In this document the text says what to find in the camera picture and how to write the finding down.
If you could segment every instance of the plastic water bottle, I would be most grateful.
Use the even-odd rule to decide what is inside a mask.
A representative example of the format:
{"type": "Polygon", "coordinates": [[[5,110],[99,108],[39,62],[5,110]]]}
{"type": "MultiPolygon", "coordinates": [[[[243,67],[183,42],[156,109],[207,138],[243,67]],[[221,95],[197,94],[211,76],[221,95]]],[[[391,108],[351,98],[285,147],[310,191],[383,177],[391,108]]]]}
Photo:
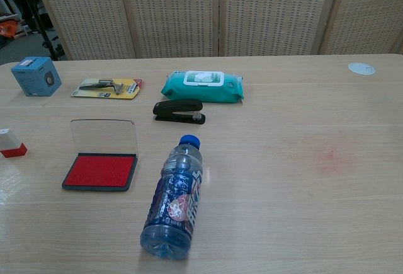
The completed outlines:
{"type": "Polygon", "coordinates": [[[140,237],[141,246],[158,257],[177,260],[189,252],[203,175],[199,147],[197,137],[184,135],[161,170],[140,237]]]}

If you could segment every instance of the woven panel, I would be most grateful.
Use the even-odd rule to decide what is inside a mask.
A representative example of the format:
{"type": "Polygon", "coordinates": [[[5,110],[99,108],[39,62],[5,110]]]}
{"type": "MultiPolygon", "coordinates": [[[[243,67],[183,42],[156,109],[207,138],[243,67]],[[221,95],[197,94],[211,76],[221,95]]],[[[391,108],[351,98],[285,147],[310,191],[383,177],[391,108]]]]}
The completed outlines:
{"type": "Polygon", "coordinates": [[[222,0],[220,55],[310,54],[325,0],[222,0]]]}
{"type": "Polygon", "coordinates": [[[322,54],[390,52],[403,25],[403,0],[340,0],[322,54]]]}
{"type": "Polygon", "coordinates": [[[133,58],[123,0],[44,0],[70,60],[133,58]]]}
{"type": "Polygon", "coordinates": [[[125,0],[125,4],[137,57],[213,56],[213,12],[218,13],[213,0],[125,0]]]}

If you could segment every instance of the wooden table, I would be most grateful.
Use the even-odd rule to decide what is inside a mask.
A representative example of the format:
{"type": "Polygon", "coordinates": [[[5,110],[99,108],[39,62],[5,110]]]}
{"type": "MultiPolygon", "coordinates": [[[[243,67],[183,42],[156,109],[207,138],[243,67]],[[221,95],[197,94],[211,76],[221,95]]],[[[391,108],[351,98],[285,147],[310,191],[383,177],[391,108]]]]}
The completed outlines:
{"type": "Polygon", "coordinates": [[[332,55],[56,62],[63,85],[26,97],[0,67],[0,127],[24,157],[0,157],[0,273],[403,273],[403,56],[332,55]],[[376,67],[372,76],[350,62],[376,67]],[[204,125],[154,121],[175,69],[244,76],[245,100],[205,103],[204,125]],[[85,77],[137,77],[130,101],[71,98],[85,77]],[[136,124],[128,192],[61,189],[70,121],[136,124]],[[161,166],[201,139],[204,179],[190,256],[159,260],[139,236],[161,166]]]}

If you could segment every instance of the stapler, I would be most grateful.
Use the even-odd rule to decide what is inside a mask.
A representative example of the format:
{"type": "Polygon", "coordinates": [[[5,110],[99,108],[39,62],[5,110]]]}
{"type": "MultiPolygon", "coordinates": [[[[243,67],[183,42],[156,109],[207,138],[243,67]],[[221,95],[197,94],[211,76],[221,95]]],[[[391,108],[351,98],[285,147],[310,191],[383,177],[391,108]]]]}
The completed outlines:
{"type": "Polygon", "coordinates": [[[115,91],[116,94],[121,94],[123,92],[123,83],[121,84],[116,84],[113,82],[111,79],[107,80],[98,80],[97,83],[91,83],[91,84],[83,84],[79,87],[79,89],[99,89],[99,88],[107,88],[107,87],[113,87],[113,90],[115,91]]]}
{"type": "Polygon", "coordinates": [[[200,113],[203,104],[200,100],[185,99],[158,102],[153,114],[157,121],[181,122],[191,124],[204,124],[206,116],[200,113]]]}

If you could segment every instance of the red and white object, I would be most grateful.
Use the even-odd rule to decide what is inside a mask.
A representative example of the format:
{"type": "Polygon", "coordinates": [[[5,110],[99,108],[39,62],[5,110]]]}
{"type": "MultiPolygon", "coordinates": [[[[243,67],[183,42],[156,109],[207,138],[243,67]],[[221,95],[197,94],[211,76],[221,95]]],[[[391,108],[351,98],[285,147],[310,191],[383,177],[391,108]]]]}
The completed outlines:
{"type": "Polygon", "coordinates": [[[5,157],[24,156],[27,148],[14,133],[8,129],[0,129],[0,152],[5,157]]]}

